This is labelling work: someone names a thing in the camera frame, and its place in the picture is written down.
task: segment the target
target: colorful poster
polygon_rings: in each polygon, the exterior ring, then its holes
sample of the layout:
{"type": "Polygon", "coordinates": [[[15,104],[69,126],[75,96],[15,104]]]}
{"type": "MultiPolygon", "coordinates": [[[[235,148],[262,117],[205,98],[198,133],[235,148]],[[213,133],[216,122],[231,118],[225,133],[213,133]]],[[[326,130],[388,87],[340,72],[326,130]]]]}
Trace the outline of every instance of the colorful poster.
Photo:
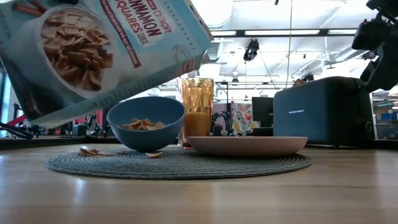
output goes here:
{"type": "Polygon", "coordinates": [[[252,105],[250,103],[231,102],[231,117],[233,134],[251,133],[258,128],[260,122],[253,121],[252,105]]]}

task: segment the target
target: fluorescent light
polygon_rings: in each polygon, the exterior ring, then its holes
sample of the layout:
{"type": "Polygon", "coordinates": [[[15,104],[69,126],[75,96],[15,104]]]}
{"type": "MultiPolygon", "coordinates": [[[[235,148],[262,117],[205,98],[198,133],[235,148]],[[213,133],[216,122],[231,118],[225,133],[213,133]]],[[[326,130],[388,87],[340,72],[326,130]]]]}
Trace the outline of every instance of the fluorescent light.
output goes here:
{"type": "Polygon", "coordinates": [[[315,35],[319,32],[320,30],[292,30],[293,35],[315,35]]]}
{"type": "Polygon", "coordinates": [[[245,35],[315,35],[320,30],[248,30],[245,35]]]}
{"type": "Polygon", "coordinates": [[[218,31],[210,31],[213,36],[220,35],[236,35],[236,31],[231,30],[218,30],[218,31]]]}
{"type": "Polygon", "coordinates": [[[329,34],[356,34],[356,30],[329,30],[329,34]]]}
{"type": "Polygon", "coordinates": [[[234,42],[233,39],[224,39],[224,38],[215,39],[211,41],[211,43],[233,43],[233,42],[234,42]]]}

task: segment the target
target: brand logo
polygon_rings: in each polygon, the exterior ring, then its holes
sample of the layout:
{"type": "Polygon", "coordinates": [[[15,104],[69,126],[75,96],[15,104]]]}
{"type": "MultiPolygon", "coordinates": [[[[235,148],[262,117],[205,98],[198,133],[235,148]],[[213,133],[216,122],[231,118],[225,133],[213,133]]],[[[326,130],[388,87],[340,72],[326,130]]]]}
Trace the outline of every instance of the brand logo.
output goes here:
{"type": "Polygon", "coordinates": [[[303,112],[304,112],[304,110],[289,111],[289,114],[292,114],[292,113],[303,113],[303,112]]]}

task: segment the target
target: cereal piece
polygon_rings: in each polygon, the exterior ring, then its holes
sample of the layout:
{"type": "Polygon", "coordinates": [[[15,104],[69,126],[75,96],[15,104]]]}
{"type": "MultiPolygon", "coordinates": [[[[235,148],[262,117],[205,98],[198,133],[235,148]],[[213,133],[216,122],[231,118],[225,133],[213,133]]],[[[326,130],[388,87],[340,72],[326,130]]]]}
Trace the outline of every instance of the cereal piece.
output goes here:
{"type": "Polygon", "coordinates": [[[59,36],[59,37],[57,37],[57,39],[61,46],[68,47],[74,43],[74,41],[76,40],[76,37],[59,36]]]}
{"type": "Polygon", "coordinates": [[[98,155],[98,153],[97,153],[97,152],[91,152],[91,151],[88,151],[88,153],[90,153],[92,156],[96,156],[96,155],[98,155]]]}
{"type": "Polygon", "coordinates": [[[91,30],[86,32],[86,39],[88,39],[91,43],[100,43],[101,39],[97,35],[94,34],[91,30]]]}
{"type": "Polygon", "coordinates": [[[100,68],[105,68],[104,60],[103,60],[100,56],[94,54],[94,55],[93,55],[93,59],[94,59],[96,62],[98,62],[98,65],[99,65],[100,68]]]}
{"type": "Polygon", "coordinates": [[[122,150],[122,151],[117,152],[117,154],[126,155],[126,154],[129,154],[129,152],[127,152],[126,150],[122,150]]]}
{"type": "Polygon", "coordinates": [[[62,24],[62,25],[58,26],[58,27],[57,27],[57,32],[60,33],[61,35],[66,35],[65,29],[64,29],[64,27],[65,27],[66,25],[67,25],[67,24],[62,24]]]}
{"type": "Polygon", "coordinates": [[[55,62],[54,67],[55,67],[55,69],[61,70],[61,71],[64,71],[65,69],[67,69],[69,67],[68,57],[63,54],[60,54],[58,57],[58,60],[55,62]]]}
{"type": "Polygon", "coordinates": [[[101,30],[99,30],[99,29],[93,29],[91,31],[92,31],[92,33],[94,33],[98,37],[101,37],[102,35],[104,35],[104,33],[101,30]]]}
{"type": "Polygon", "coordinates": [[[92,82],[92,84],[98,85],[101,88],[101,77],[99,76],[99,74],[93,71],[88,71],[88,73],[90,74],[90,81],[92,82]]]}
{"type": "Polygon", "coordinates": [[[79,52],[65,52],[65,55],[73,62],[84,63],[86,55],[79,52]]]}
{"type": "Polygon", "coordinates": [[[80,152],[82,152],[84,154],[90,154],[90,152],[87,149],[85,149],[84,147],[80,148],[80,152]]]}
{"type": "Polygon", "coordinates": [[[89,74],[89,70],[86,71],[86,73],[83,76],[83,79],[81,80],[82,84],[83,84],[83,89],[84,90],[91,90],[91,85],[90,85],[90,74],[89,74]]]}
{"type": "Polygon", "coordinates": [[[166,125],[164,123],[162,123],[162,122],[158,122],[158,123],[155,124],[155,128],[156,129],[160,129],[160,128],[164,128],[164,127],[166,127],[166,125]]]}
{"type": "Polygon", "coordinates": [[[81,29],[88,29],[92,26],[92,23],[94,22],[89,17],[82,16],[75,25],[81,29]]]}
{"type": "Polygon", "coordinates": [[[60,53],[60,49],[59,46],[44,45],[44,52],[48,57],[54,58],[55,55],[60,53]]]}
{"type": "Polygon", "coordinates": [[[79,30],[79,28],[71,25],[66,25],[63,27],[63,31],[65,35],[82,35],[83,32],[79,30]]]}
{"type": "Polygon", "coordinates": [[[98,154],[100,151],[97,149],[90,149],[89,152],[95,152],[96,154],[98,154]]]}
{"type": "Polygon", "coordinates": [[[42,37],[54,39],[57,37],[57,28],[46,26],[42,28],[42,37]]]}
{"type": "Polygon", "coordinates": [[[104,39],[104,38],[100,38],[99,39],[100,40],[100,42],[99,42],[99,44],[98,45],[106,45],[106,44],[109,44],[111,41],[110,40],[106,40],[106,39],[104,39]]]}
{"type": "Polygon", "coordinates": [[[142,128],[144,127],[144,124],[141,122],[137,126],[138,126],[137,130],[142,130],[142,128]]]}
{"type": "Polygon", "coordinates": [[[80,69],[77,66],[69,67],[68,70],[60,72],[60,76],[66,80],[74,80],[75,77],[80,73],[80,69]]]}
{"type": "Polygon", "coordinates": [[[86,54],[86,57],[93,58],[94,54],[98,54],[98,51],[94,48],[92,49],[80,49],[79,52],[86,54]]]}
{"type": "Polygon", "coordinates": [[[92,71],[99,71],[100,70],[100,64],[96,62],[95,60],[92,60],[88,68],[92,71]]]}
{"type": "Polygon", "coordinates": [[[80,37],[79,39],[76,39],[73,43],[73,45],[78,45],[82,44],[86,38],[85,37],[80,37]]]}
{"type": "Polygon", "coordinates": [[[49,24],[49,25],[53,25],[53,26],[60,26],[60,25],[62,25],[62,24],[64,24],[65,23],[65,21],[64,21],[64,19],[63,19],[63,16],[61,16],[61,15],[54,15],[54,16],[52,16],[52,17],[49,17],[47,20],[46,20],[46,22],[49,24]]]}
{"type": "Polygon", "coordinates": [[[71,15],[70,12],[68,12],[67,16],[64,17],[63,21],[70,25],[76,25],[76,23],[79,21],[80,17],[81,17],[81,15],[79,15],[79,14],[71,15]]]}
{"type": "Polygon", "coordinates": [[[156,130],[156,127],[149,126],[149,125],[146,125],[145,128],[146,128],[146,130],[156,130]]]}
{"type": "Polygon", "coordinates": [[[153,126],[153,125],[154,125],[154,124],[152,124],[152,122],[149,121],[147,118],[144,119],[142,122],[144,123],[144,125],[149,125],[149,126],[153,126]]]}
{"type": "Polygon", "coordinates": [[[78,153],[79,153],[79,155],[81,155],[81,156],[90,156],[90,155],[91,155],[91,154],[85,154],[84,152],[81,152],[81,151],[79,151],[78,153]]]}
{"type": "Polygon", "coordinates": [[[85,44],[83,45],[83,47],[85,48],[85,49],[93,49],[93,50],[95,50],[95,54],[98,54],[98,44],[96,44],[96,43],[88,43],[87,42],[87,39],[86,39],[86,42],[85,42],[85,44]]]}
{"type": "Polygon", "coordinates": [[[132,120],[132,123],[130,124],[131,126],[135,126],[135,125],[138,125],[138,124],[140,124],[142,122],[142,120],[138,120],[138,119],[133,119],[132,120]]]}
{"type": "Polygon", "coordinates": [[[160,158],[161,156],[163,156],[163,152],[145,153],[145,156],[147,156],[148,158],[151,158],[151,159],[160,158]]]}

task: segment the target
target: cereal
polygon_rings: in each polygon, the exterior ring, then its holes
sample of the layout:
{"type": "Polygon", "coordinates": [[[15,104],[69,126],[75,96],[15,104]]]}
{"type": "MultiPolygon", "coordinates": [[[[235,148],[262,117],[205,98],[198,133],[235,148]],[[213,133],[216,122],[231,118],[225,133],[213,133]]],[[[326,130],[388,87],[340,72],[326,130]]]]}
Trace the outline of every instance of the cereal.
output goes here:
{"type": "Polygon", "coordinates": [[[100,152],[97,149],[89,149],[87,146],[81,146],[79,150],[81,156],[112,156],[113,153],[100,152]]]}
{"type": "Polygon", "coordinates": [[[88,16],[60,11],[42,27],[44,51],[67,83],[88,91],[101,90],[104,69],[113,66],[110,40],[88,16]]]}
{"type": "Polygon", "coordinates": [[[149,119],[139,120],[133,118],[130,124],[124,124],[123,128],[132,131],[150,131],[166,127],[162,122],[152,123],[149,119]]]}
{"type": "Polygon", "coordinates": [[[126,150],[122,150],[122,151],[117,152],[117,154],[126,155],[126,154],[129,154],[129,152],[127,152],[126,150]]]}
{"type": "Polygon", "coordinates": [[[151,159],[160,158],[160,157],[163,156],[163,152],[158,152],[158,153],[145,153],[145,156],[147,156],[148,158],[151,158],[151,159]]]}

